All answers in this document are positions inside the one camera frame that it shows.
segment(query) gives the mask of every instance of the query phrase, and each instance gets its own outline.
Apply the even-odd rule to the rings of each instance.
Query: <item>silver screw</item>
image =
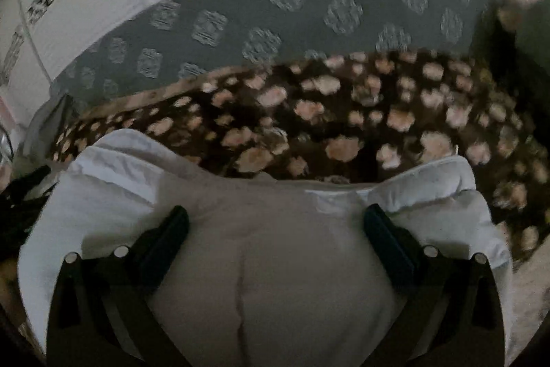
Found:
[[[123,259],[128,255],[128,252],[130,252],[128,246],[118,246],[113,253],[117,259]]]
[[[487,263],[487,257],[485,255],[483,255],[482,253],[477,253],[475,254],[475,257],[474,257],[475,261],[477,261],[480,265],[484,265],[485,263]]]
[[[69,252],[65,255],[65,263],[72,264],[78,259],[78,254],[76,252]]]
[[[430,257],[431,259],[434,259],[439,255],[439,251],[437,250],[437,248],[434,248],[433,246],[426,246],[424,248],[424,255],[426,257]]]

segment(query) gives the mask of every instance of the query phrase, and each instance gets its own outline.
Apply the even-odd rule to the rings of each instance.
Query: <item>gray patterned cloth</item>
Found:
[[[476,54],[499,0],[163,0],[75,59],[55,91],[80,110],[246,63],[429,48]]]

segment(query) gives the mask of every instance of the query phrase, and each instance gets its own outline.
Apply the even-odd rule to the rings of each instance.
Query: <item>white cloth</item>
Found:
[[[64,255],[131,245],[175,205],[190,234],[149,305],[196,367],[243,365],[244,347],[250,365],[360,365],[404,304],[361,229],[374,203],[447,256],[484,252],[508,331],[510,253],[465,159],[363,190],[299,186],[214,176],[133,130],[101,138],[62,176],[21,248],[21,295],[40,345]]]

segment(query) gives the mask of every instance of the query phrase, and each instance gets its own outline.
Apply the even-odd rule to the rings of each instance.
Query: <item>blue gripper pad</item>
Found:
[[[367,207],[363,230],[395,289],[409,294],[417,285],[422,248],[408,230],[395,226],[378,204]]]

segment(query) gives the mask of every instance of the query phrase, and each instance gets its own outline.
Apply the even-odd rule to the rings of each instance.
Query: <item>brown floral fabric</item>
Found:
[[[230,177],[265,171],[372,183],[457,153],[472,165],[514,258],[528,257],[548,233],[548,152],[532,137],[529,117],[474,60],[354,53],[225,68],[184,84],[160,100],[148,94],[153,103],[84,115],[59,136],[52,158],[70,161],[121,128]]]

